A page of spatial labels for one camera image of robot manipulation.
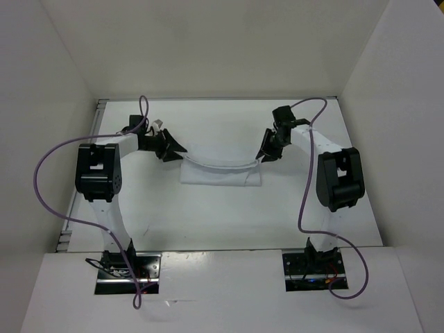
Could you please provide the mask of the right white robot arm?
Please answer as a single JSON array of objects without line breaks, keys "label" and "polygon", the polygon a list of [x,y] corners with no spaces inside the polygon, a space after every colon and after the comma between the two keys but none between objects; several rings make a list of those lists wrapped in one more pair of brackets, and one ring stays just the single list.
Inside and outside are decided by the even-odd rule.
[{"label": "right white robot arm", "polygon": [[[335,144],[316,131],[312,122],[296,118],[291,106],[285,105],[274,109],[273,128],[266,129],[257,159],[260,162],[274,162],[291,144],[309,157],[307,183],[297,226],[301,233],[308,236],[305,267],[312,273],[318,273],[328,265],[328,257],[337,251],[340,236],[332,232],[330,226],[339,220],[338,211],[354,207],[365,194],[360,153],[354,147],[344,148]],[[325,214],[317,227],[305,229],[302,218],[312,185],[318,202],[325,208]]]}]

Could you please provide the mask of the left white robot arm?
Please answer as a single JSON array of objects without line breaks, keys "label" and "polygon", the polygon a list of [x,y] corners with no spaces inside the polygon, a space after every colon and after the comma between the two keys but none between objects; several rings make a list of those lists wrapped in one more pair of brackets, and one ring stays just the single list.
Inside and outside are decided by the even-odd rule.
[{"label": "left white robot arm", "polygon": [[121,158],[136,151],[153,152],[163,162],[182,159],[187,150],[159,121],[151,126],[142,115],[129,116],[121,133],[104,142],[78,147],[75,186],[91,205],[104,240],[104,265],[122,277],[137,272],[133,241],[124,226],[118,195],[123,186]]}]

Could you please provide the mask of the white skirt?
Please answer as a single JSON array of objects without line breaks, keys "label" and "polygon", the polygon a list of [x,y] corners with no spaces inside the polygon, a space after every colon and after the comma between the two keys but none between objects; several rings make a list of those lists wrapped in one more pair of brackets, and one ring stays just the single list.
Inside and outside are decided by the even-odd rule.
[{"label": "white skirt", "polygon": [[186,185],[260,187],[258,160],[223,161],[186,154],[180,168],[180,182]]}]

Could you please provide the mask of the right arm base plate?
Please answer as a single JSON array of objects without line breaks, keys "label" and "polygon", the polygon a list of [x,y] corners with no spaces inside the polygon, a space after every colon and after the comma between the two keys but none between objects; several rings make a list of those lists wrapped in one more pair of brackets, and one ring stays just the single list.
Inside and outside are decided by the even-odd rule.
[{"label": "right arm base plate", "polygon": [[348,289],[341,253],[331,252],[326,258],[310,259],[304,250],[282,253],[286,292]]}]

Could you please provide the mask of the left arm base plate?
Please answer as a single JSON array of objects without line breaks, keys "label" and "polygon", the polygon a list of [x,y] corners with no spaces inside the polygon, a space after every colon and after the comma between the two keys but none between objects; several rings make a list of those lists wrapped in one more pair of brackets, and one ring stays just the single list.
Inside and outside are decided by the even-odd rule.
[{"label": "left arm base plate", "polygon": [[[161,253],[137,253],[133,262],[133,271],[142,294],[158,294],[160,287]],[[136,292],[134,281],[123,260],[115,264],[105,263],[105,256],[100,260],[87,258],[89,265],[97,270],[95,295],[123,295]]]}]

